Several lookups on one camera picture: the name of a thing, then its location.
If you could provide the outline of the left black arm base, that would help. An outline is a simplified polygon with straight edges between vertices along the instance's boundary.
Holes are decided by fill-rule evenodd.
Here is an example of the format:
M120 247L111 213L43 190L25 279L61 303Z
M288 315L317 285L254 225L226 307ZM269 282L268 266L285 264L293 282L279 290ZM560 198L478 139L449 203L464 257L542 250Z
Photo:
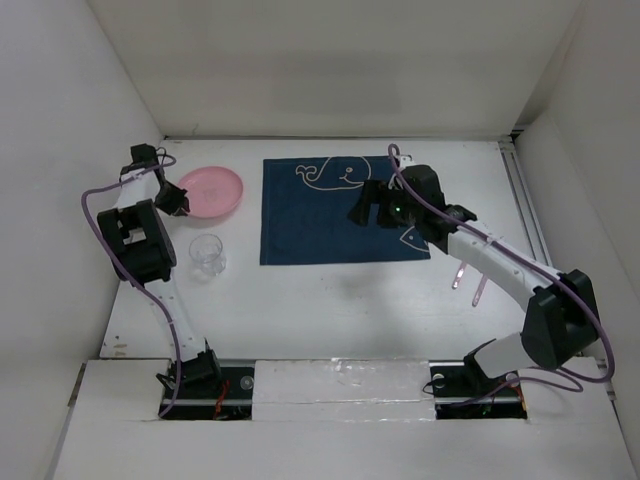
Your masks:
M222 379L214 385L181 386L163 420L245 421L252 418L256 362L221 360Z

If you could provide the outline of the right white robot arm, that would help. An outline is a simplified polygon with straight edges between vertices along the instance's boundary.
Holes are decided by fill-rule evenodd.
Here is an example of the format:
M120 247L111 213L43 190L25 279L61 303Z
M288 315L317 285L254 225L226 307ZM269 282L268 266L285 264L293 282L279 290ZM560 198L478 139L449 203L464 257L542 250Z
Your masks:
M502 244L473 212L446 202L431 167L409 166L389 181L365 181L348 217L365 226L373 206L378 226L413 227L428 244L474 267L523 309L521 330L465 356L471 382L486 384L530 367L556 370L599 340L589 277L579 270L562 273Z

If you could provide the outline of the blue whale placemat cloth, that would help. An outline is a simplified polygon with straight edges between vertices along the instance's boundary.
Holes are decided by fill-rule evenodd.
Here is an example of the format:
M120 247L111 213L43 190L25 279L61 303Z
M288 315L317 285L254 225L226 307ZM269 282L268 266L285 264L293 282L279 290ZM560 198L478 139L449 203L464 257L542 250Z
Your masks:
M265 159L260 264L297 266L428 260L412 228L348 220L364 182L392 175L385 156Z

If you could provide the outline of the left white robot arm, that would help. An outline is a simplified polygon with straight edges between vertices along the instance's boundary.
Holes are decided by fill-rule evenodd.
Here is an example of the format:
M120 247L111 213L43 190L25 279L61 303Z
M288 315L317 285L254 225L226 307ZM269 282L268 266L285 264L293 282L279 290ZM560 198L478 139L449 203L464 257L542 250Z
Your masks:
M187 192L165 177L163 160L173 161L172 156L149 144L134 145L130 153L132 161L116 185L116 204L97 214L98 238L119 278L146 298L173 349L159 381L179 398L212 397L223 388L222 370L206 338L192 327L173 276L176 253L161 218L187 215Z

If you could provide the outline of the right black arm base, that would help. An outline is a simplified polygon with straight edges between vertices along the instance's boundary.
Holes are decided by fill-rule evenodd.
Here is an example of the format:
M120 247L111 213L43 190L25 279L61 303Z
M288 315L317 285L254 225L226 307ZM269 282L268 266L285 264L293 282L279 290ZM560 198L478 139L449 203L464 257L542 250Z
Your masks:
M431 361L422 392L433 397L437 420L527 419L519 386L504 382L477 377L463 361Z

